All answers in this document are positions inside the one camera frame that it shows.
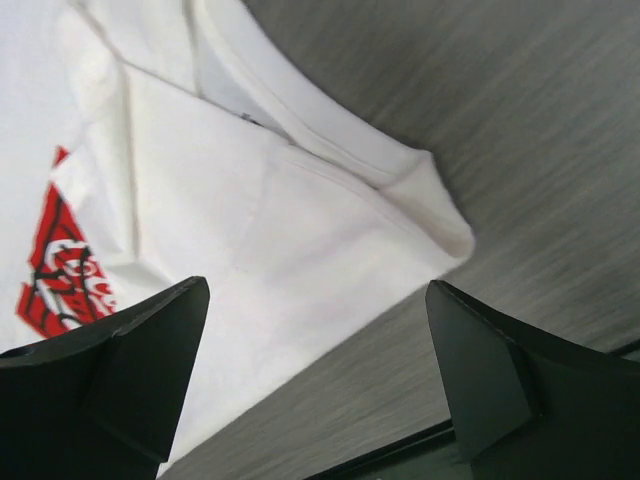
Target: wood grain surface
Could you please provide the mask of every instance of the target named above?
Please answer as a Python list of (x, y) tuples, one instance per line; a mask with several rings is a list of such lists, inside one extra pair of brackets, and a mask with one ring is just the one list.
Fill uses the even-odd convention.
[[(434, 152), (478, 239), (449, 280), (600, 350), (640, 338), (640, 4), (246, 0), (339, 103)], [(296, 480), (443, 420), (422, 292), (165, 480)]]

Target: white cloth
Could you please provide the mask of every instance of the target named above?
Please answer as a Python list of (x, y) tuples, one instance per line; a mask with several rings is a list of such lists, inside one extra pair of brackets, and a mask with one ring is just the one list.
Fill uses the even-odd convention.
[(212, 292), (172, 461), (473, 247), (428, 152), (323, 95), (239, 0), (183, 3), (89, 0), (55, 28), (79, 133), (53, 180), (118, 308)]

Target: white t-shirt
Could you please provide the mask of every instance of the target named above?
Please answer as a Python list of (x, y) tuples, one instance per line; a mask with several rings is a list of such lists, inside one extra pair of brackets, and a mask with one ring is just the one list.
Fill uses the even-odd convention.
[[(7, 243), (18, 258), (3, 261), (27, 265), (50, 167), (40, 157), (61, 145), (30, 265), (42, 291), (29, 298), (42, 298), (53, 334), (207, 278), (209, 316), (172, 461), (471, 254), (472, 232), (430, 153), (325, 96), (240, 0), (88, 0), (46, 20), (67, 82), (52, 66), (58, 90), (35, 89), (48, 103), (9, 110), (26, 115), (23, 138), (3, 144), (14, 155), (32, 137), (42, 145), (11, 170), (14, 183), (33, 172), (40, 183)], [(40, 75), (31, 69), (13, 88)], [(5, 281), (35, 278), (16, 272)], [(47, 334), (20, 308), (3, 318), (0, 350)]]

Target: red graphic print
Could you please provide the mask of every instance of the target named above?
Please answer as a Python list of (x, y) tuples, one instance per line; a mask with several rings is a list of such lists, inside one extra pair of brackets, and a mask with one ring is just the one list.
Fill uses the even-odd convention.
[[(54, 166), (68, 152), (58, 148)], [(29, 258), (17, 314), (45, 338), (114, 313), (115, 298), (71, 211), (53, 184)]]

